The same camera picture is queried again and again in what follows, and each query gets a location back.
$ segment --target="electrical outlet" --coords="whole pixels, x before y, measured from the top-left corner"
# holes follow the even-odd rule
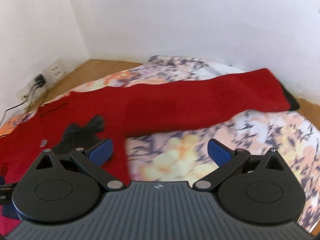
[[[66,75],[66,67],[60,59],[53,62],[49,67],[42,71],[49,87],[60,81]]]
[[[66,75],[66,73],[66,67],[63,65],[60,59],[50,64],[41,73],[44,76],[44,79],[46,80],[46,84],[35,91],[33,100],[36,100],[39,96],[45,93],[47,87],[52,87],[55,83],[60,81]],[[23,102],[26,99],[26,96],[29,94],[30,89],[35,83],[36,82],[33,78],[23,89],[17,92],[17,98],[19,98],[19,100]]]

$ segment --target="cable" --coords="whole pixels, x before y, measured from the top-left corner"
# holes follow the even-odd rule
[[[6,113],[7,113],[8,111],[14,109],[14,108],[17,108],[17,107],[19,107],[19,106],[22,106],[25,102],[27,102],[28,99],[29,99],[29,96],[30,96],[31,92],[33,91],[33,89],[34,89],[34,87],[35,87],[36,85],[37,85],[37,84],[34,84],[34,85],[32,86],[32,88],[30,89],[30,91],[29,91],[26,99],[25,99],[22,103],[20,103],[20,104],[18,104],[18,105],[16,105],[16,106],[13,106],[13,107],[11,107],[11,108],[8,108],[7,110],[4,111],[4,114],[3,114],[2,119],[1,119],[1,121],[0,121],[0,127],[1,127],[1,125],[2,125],[2,122],[3,122],[4,118],[5,118]]]
[[[37,90],[39,87],[40,87],[40,86],[36,84],[36,88],[32,91],[31,97],[30,97],[30,101],[29,101],[29,106],[28,106],[28,108],[27,108],[27,110],[26,110],[26,113],[29,113],[29,112],[30,112],[30,108],[31,108],[31,105],[32,105],[33,97],[35,96],[35,92],[36,92],[36,90]]]
[[[45,85],[45,89],[46,89],[46,90],[45,90],[45,94],[44,94],[44,96],[43,96],[42,102],[41,102],[41,104],[39,105],[39,107],[42,106],[42,105],[45,103],[45,99],[47,98],[48,93],[49,93],[48,84],[45,83],[44,85]]]

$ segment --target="red sweater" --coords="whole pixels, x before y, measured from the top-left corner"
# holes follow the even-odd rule
[[[19,181],[43,150],[40,148],[42,140],[48,140],[45,148],[52,148],[70,123],[84,126],[100,114],[105,120],[105,130],[98,136],[110,138],[114,144],[113,156],[102,167],[128,184],[126,137],[205,128],[225,122],[247,109],[278,112],[289,107],[281,85],[267,69],[205,81],[72,92],[40,107],[31,120],[0,138],[0,165],[8,168],[6,183]],[[2,234],[18,223],[4,217],[1,222]]]

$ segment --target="mattress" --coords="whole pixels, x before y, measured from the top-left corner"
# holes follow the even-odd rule
[[[139,83],[205,80],[241,72],[231,65],[198,58],[153,56],[146,64],[88,82],[72,91],[86,92],[105,86],[124,87]],[[0,136],[10,133],[23,119],[27,122],[35,112],[9,120],[0,129]],[[132,180],[186,180],[192,185],[218,167],[207,153],[207,142],[211,138],[231,149],[245,148],[256,155],[265,154],[270,147],[278,148],[306,194],[307,201],[299,224],[307,231],[316,225],[320,218],[320,132],[297,112],[261,113],[248,110],[227,122],[205,129],[127,138],[126,151]]]

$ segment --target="white wall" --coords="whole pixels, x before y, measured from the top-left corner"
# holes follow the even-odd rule
[[[69,70],[89,58],[70,0],[0,0],[1,115],[59,58]]]
[[[320,103],[320,0],[71,2],[91,58],[181,55],[268,67]]]

